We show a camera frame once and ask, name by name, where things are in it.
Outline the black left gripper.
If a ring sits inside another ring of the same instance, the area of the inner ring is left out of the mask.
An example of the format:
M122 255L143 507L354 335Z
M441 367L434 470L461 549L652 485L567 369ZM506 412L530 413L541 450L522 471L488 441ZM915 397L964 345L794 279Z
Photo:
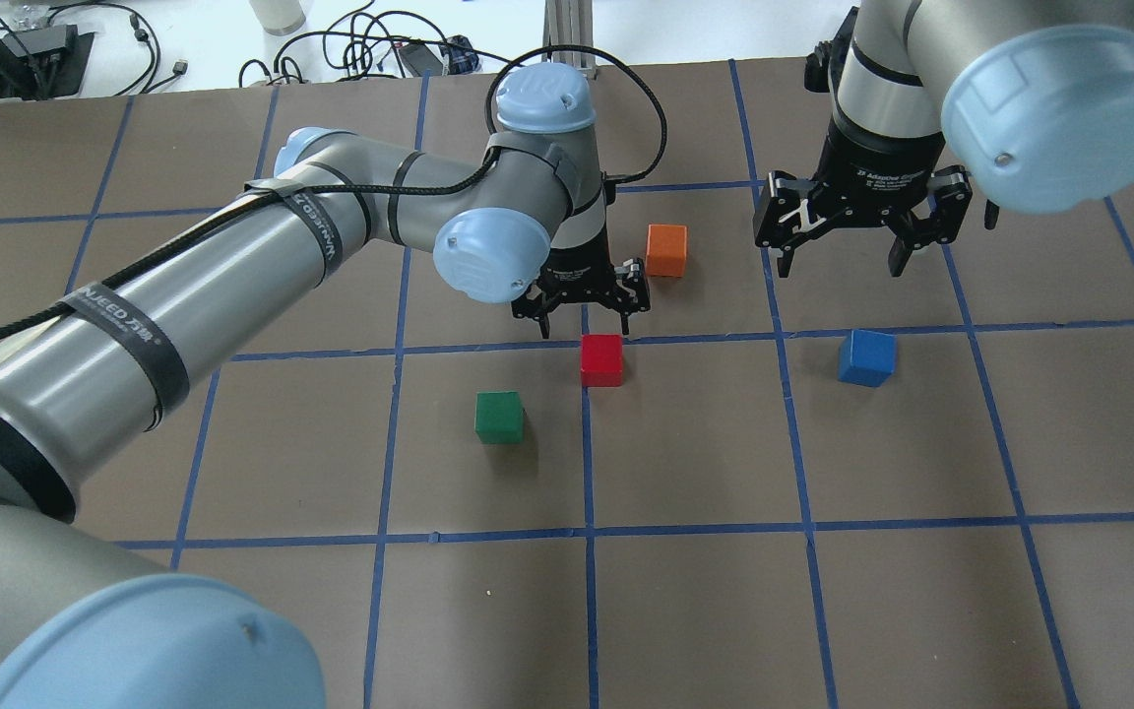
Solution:
M552 248L535 281L513 302L513 316L536 322L542 340L548 341L552 327L550 314L566 304L594 302L615 311L624 338L631 336L631 319L650 310L648 269L643 259L629 259L615 265L610 240L602 230L584 245Z

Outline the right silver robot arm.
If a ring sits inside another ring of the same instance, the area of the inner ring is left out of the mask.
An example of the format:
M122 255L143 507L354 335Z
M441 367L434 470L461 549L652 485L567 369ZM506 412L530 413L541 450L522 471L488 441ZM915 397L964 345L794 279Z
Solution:
M974 193L1059 214L1134 183L1134 1L862 1L807 54L831 100L815 174L773 171L753 240L894 233L888 271L959 236Z

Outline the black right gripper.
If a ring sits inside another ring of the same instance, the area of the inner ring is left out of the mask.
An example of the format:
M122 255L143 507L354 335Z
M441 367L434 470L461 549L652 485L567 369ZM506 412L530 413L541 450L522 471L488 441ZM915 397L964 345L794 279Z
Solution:
M895 236L888 275L899 278L919 250L957 239L971 205L968 172L959 164L937 169L942 149L939 135L855 140L828 134L810 178L768 174L753 216L753 242L775 252L775 275L784 279L807 240L833 229L885 227Z

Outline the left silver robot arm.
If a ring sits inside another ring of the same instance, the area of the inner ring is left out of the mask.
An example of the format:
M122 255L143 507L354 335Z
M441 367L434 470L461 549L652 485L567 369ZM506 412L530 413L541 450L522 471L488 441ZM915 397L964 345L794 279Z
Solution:
M301 127L274 174L112 277L0 329L0 708L324 708L301 628L247 593L73 527L81 488L369 242L549 331L562 304L650 306L613 265L589 82L496 78L477 166Z

